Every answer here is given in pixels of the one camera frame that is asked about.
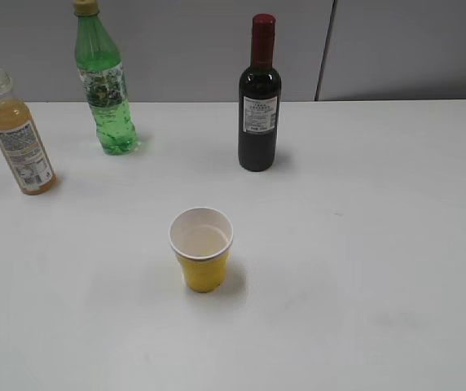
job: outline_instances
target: yellow paper cup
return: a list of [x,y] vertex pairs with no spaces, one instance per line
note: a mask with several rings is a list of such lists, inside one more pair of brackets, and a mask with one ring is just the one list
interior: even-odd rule
[[222,283],[232,242],[233,227],[216,209],[188,209],[169,227],[169,243],[186,284],[197,292],[211,292]]

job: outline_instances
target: wine bottle label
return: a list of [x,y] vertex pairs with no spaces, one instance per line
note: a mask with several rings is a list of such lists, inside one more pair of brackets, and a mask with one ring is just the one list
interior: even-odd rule
[[244,132],[263,134],[275,128],[278,97],[251,99],[244,96]]
[[107,108],[127,99],[122,63],[98,72],[78,70],[90,106]]
[[0,130],[0,146],[25,190],[38,190],[54,176],[31,121],[12,130]]

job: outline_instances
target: gray wall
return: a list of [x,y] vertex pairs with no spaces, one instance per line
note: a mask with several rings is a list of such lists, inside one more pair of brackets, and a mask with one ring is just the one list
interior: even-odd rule
[[[313,100],[332,0],[100,0],[132,101],[236,101],[251,18],[277,18],[286,100]],[[0,67],[27,101],[84,100],[69,0],[0,0]]]
[[466,99],[466,1],[338,0],[319,98]]

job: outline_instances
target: juice bottle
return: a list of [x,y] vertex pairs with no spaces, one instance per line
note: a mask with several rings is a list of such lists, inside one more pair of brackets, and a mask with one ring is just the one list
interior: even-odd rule
[[0,69],[0,148],[24,194],[50,189],[55,174],[29,107],[12,93],[12,79]]

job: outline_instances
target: table surface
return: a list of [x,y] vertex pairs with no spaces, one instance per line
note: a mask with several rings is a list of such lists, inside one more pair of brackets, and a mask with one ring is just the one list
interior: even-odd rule
[[[283,103],[258,174],[234,103],[133,103],[127,156],[29,106],[59,183],[0,154],[0,391],[466,389],[466,101]],[[202,205],[235,228],[204,295],[168,242]]]

